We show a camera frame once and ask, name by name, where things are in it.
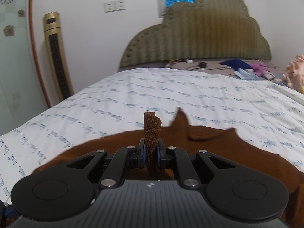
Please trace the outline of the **brown knit sweater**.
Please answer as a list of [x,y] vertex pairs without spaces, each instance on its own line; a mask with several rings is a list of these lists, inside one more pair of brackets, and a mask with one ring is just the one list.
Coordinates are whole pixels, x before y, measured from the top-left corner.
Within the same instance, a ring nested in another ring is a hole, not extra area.
[[126,131],[74,146],[59,154],[34,172],[43,171],[63,162],[70,161],[98,149],[115,153],[121,147],[138,146],[140,139],[156,132],[166,146],[183,148],[189,154],[205,149],[256,171],[280,180],[290,193],[283,220],[291,227],[303,227],[303,172],[278,154],[263,151],[242,140],[234,128],[227,130],[205,126],[191,126],[182,109],[178,109],[174,120],[168,127],[154,112],[144,114],[144,129]]

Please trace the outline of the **white quilt with blue script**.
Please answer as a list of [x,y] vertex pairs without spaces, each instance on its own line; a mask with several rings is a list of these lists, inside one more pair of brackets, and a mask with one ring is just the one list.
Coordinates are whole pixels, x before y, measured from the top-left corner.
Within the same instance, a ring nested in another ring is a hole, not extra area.
[[1,200],[14,184],[86,141],[143,128],[153,111],[168,126],[178,108],[191,125],[234,127],[246,142],[303,170],[303,95],[269,81],[138,68],[116,73],[1,136]]

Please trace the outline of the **light blue folded cloth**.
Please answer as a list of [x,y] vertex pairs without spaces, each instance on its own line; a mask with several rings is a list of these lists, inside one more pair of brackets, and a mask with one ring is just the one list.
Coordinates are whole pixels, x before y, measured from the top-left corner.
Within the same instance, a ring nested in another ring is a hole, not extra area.
[[258,80],[260,80],[260,77],[258,77],[256,74],[254,74],[252,69],[243,70],[243,69],[239,68],[234,73],[241,80],[247,80],[247,81],[258,81]]

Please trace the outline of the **purple garment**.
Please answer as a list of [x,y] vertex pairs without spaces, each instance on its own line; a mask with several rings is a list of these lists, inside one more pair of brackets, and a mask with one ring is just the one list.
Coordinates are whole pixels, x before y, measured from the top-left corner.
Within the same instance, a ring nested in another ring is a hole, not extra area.
[[265,72],[267,72],[267,73],[270,72],[269,68],[265,64],[262,64],[262,63],[249,63],[249,65],[253,69],[253,73],[256,76],[258,76],[258,77],[262,77]]

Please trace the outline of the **navy blue garment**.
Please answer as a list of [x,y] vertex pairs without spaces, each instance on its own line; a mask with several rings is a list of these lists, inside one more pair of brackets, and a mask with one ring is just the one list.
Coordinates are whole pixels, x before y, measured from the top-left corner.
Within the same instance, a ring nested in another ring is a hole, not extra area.
[[222,61],[219,64],[230,67],[237,72],[239,71],[239,68],[242,70],[253,70],[253,68],[249,64],[247,64],[246,62],[240,59],[230,59],[230,60]]

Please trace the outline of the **black charger on bed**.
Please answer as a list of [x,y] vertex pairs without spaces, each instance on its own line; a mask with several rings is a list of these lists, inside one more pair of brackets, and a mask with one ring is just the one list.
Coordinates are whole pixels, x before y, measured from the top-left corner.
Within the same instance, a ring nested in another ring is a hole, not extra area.
[[200,62],[198,65],[199,68],[206,68],[206,66],[207,66],[206,62]]

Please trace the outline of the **pink garment pile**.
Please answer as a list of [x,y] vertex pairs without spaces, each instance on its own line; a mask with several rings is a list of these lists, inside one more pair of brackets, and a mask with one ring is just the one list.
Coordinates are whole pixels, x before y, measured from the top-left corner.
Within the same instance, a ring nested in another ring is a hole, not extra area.
[[286,66],[285,76],[287,86],[303,94],[304,89],[304,58],[297,55],[295,60],[291,60]]

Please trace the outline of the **gold tower air conditioner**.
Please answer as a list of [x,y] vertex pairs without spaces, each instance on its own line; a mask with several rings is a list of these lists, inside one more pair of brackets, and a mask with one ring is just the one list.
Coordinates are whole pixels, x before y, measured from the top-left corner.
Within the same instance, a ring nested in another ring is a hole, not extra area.
[[44,42],[53,82],[61,101],[74,95],[61,33],[60,14],[50,12],[43,17]]

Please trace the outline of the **olive upholstered headboard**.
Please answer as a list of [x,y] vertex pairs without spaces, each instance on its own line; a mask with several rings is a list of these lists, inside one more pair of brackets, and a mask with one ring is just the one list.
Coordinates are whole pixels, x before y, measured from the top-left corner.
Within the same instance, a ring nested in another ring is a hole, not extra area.
[[258,22],[242,0],[176,2],[160,24],[140,31],[120,67],[171,59],[272,58]]

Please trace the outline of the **glass door with red frame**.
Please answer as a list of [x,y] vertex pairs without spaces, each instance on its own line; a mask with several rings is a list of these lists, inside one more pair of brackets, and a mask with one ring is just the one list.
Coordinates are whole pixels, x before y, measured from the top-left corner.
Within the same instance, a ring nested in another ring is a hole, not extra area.
[[51,106],[38,64],[32,15],[32,0],[1,0],[1,134]]

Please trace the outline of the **white wall socket plate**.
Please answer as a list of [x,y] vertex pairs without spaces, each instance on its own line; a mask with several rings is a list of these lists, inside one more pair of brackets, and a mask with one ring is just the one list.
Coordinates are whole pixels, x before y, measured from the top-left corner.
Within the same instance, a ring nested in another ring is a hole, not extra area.
[[119,0],[119,1],[111,1],[111,2],[105,2],[104,3],[104,12],[113,12],[113,11],[120,11],[125,10],[125,1]]

